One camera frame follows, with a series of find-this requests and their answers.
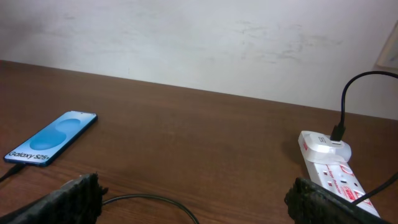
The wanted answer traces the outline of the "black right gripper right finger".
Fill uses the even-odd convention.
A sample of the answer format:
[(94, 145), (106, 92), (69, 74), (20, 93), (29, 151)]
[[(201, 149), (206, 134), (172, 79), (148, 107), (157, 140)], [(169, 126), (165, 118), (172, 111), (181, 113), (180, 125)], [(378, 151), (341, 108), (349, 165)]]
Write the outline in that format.
[(296, 178), (284, 202), (295, 224), (389, 224), (301, 177)]

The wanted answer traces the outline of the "blue Galaxy smartphone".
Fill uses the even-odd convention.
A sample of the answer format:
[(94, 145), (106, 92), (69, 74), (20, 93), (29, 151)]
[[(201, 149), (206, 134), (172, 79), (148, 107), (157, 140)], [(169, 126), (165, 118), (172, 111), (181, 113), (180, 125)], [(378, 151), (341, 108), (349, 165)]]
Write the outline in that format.
[(67, 111), (4, 156), (6, 162), (45, 167), (96, 120), (95, 113)]

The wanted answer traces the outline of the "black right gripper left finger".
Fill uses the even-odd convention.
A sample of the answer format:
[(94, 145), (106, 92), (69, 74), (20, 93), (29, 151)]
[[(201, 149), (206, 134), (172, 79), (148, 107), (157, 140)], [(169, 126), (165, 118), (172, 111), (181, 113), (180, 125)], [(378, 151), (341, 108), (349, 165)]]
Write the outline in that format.
[(97, 174), (85, 174), (2, 216), (1, 224), (95, 224), (107, 192)]

